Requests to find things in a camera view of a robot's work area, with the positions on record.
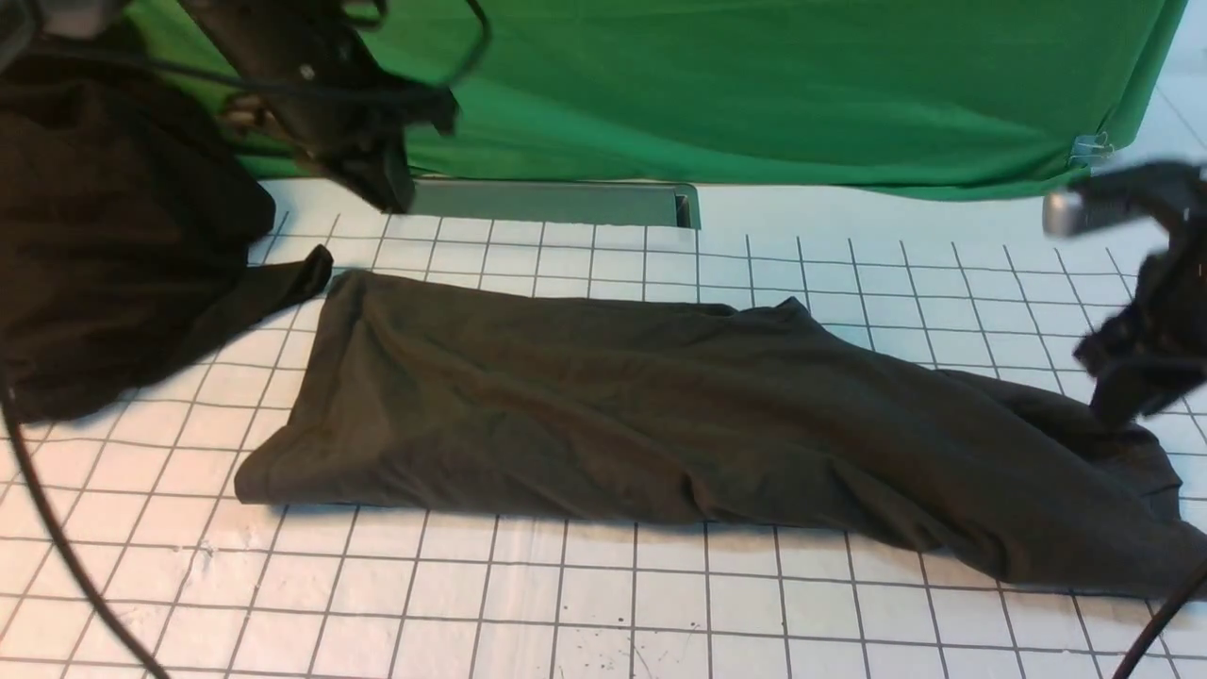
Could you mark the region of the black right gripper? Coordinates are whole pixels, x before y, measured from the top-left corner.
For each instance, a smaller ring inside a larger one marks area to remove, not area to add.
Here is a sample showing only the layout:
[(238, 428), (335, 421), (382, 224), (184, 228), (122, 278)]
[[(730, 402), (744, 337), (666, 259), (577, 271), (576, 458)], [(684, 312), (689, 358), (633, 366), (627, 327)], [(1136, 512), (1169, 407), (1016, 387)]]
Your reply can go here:
[(1133, 299), (1078, 343), (1102, 425), (1126, 428), (1205, 386), (1205, 248), (1147, 257)]

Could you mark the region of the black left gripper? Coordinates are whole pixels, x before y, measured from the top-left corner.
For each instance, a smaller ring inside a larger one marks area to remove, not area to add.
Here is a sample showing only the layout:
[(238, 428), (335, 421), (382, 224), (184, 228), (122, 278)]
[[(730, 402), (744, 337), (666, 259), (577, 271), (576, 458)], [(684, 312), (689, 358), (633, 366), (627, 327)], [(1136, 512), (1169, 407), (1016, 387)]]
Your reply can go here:
[(410, 210), (416, 185), (406, 129), (455, 129), (445, 84), (389, 74), (358, 36), (371, 27), (340, 1), (185, 1), (182, 8), (234, 69), (220, 119), (237, 135), (288, 147), (320, 174), (387, 212)]

